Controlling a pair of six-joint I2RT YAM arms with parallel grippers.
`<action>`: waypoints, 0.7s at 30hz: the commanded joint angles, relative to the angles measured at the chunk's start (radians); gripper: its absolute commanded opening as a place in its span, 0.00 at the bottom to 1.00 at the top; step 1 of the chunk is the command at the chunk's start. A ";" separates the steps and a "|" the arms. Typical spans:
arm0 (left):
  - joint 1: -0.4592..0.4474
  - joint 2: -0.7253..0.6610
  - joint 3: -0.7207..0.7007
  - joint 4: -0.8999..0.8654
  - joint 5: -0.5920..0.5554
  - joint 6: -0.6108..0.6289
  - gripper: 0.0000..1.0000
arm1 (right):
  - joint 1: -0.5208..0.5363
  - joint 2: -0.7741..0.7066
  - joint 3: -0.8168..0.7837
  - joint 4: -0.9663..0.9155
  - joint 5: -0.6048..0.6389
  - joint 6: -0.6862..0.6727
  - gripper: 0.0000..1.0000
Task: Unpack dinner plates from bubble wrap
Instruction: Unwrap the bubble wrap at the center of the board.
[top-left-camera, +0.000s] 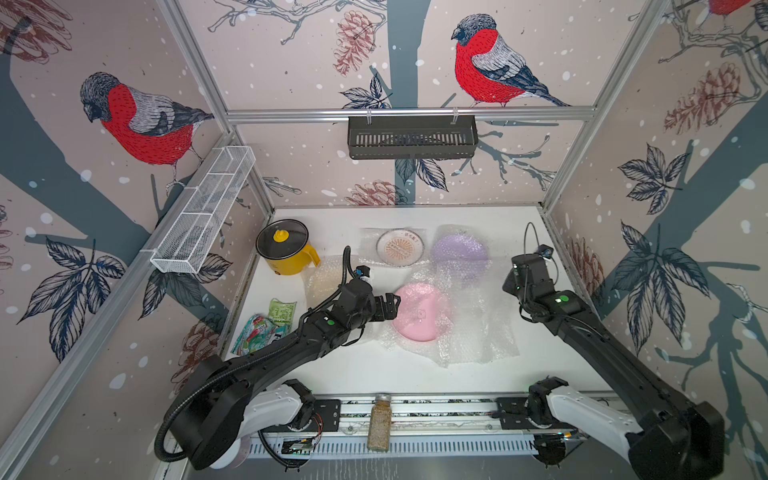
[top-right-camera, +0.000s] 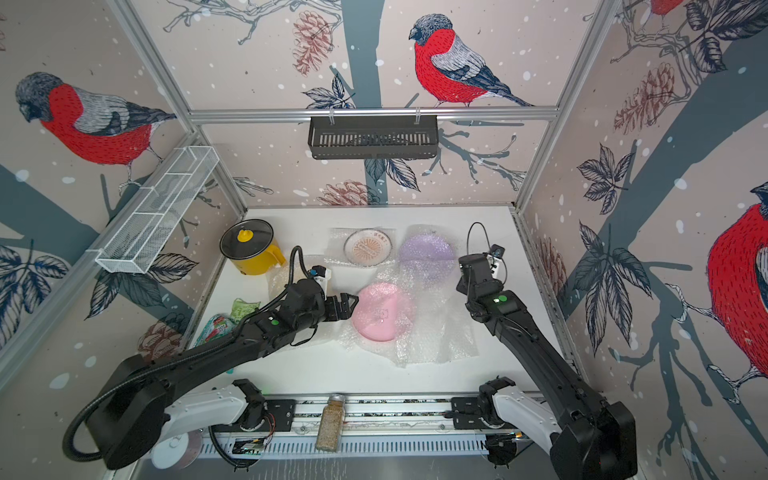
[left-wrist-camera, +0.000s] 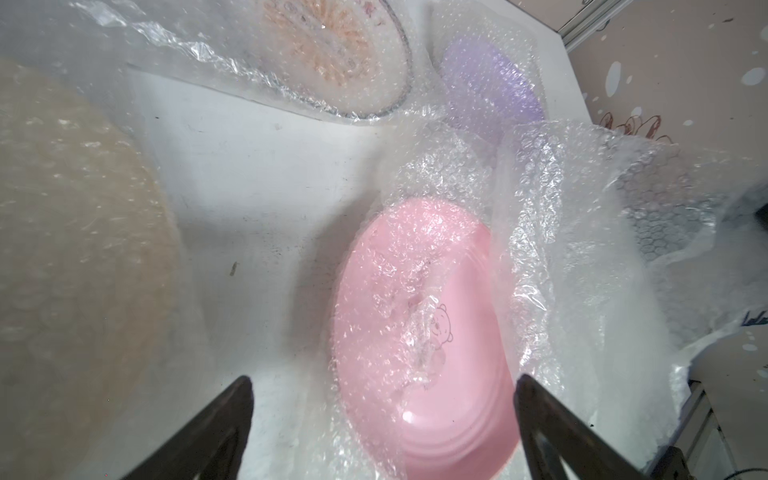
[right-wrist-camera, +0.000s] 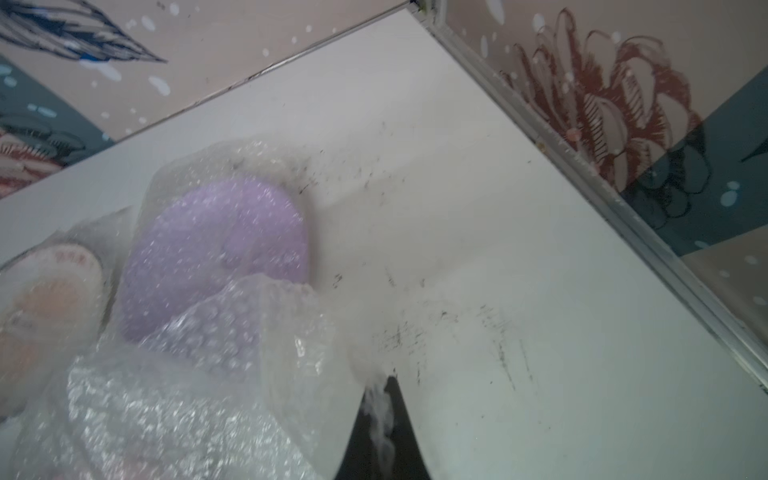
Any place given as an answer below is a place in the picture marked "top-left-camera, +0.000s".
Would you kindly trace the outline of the pink dinner plate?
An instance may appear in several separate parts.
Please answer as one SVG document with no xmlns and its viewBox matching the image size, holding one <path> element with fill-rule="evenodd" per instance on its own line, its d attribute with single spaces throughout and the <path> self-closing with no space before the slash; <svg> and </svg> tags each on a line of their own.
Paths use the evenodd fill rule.
<svg viewBox="0 0 768 480">
<path fill-rule="evenodd" d="M 450 300 L 435 285 L 409 283 L 395 295 L 400 298 L 400 305 L 393 325 L 400 336 L 415 342 L 432 342 L 452 329 Z"/>
</svg>

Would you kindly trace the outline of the clear bubble wrap sheet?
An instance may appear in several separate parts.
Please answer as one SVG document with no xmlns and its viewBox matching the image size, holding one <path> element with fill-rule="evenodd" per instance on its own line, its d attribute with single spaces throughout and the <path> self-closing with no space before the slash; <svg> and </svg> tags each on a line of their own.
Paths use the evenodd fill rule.
<svg viewBox="0 0 768 480">
<path fill-rule="evenodd" d="M 479 280 L 470 282 L 434 262 L 415 268 L 400 288 L 409 283 L 424 282 L 446 293 L 452 306 L 452 329 L 435 341 L 415 342 L 400 336 L 392 320 L 376 327 L 371 338 L 386 349 L 398 347 L 443 368 L 515 357 L 519 354 L 513 331 L 516 302 L 501 290 L 504 276 L 503 266 L 495 259 L 489 260 L 488 268 Z"/>
</svg>

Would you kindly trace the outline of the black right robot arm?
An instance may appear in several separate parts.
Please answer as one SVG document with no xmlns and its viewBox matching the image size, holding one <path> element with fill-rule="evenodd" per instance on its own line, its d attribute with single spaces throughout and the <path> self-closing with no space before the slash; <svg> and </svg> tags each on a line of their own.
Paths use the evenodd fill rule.
<svg viewBox="0 0 768 480">
<path fill-rule="evenodd" d="M 640 479 L 713 479 L 724 471 L 725 427 L 709 403 L 695 404 L 651 372 L 575 292 L 558 291 L 544 259 L 512 258 L 502 286 L 525 320 L 541 324 L 576 351 L 626 405 L 625 414 L 548 377 L 529 388 L 537 426 L 569 424 L 620 455 Z"/>
</svg>

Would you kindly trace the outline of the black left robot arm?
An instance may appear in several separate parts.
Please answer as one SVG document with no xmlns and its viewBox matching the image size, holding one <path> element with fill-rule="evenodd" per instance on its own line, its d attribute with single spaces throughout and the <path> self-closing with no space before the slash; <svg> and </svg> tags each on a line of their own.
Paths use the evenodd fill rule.
<svg viewBox="0 0 768 480">
<path fill-rule="evenodd" d="M 376 296 L 367 281 L 354 277 L 302 315 L 287 336 L 244 356 L 205 359 L 165 413 L 155 456 L 166 463 L 188 460 L 197 470 L 211 467 L 242 436 L 246 407 L 266 387 L 351 345 L 350 334 L 368 323 L 395 319 L 400 305 L 400 296 Z"/>
</svg>

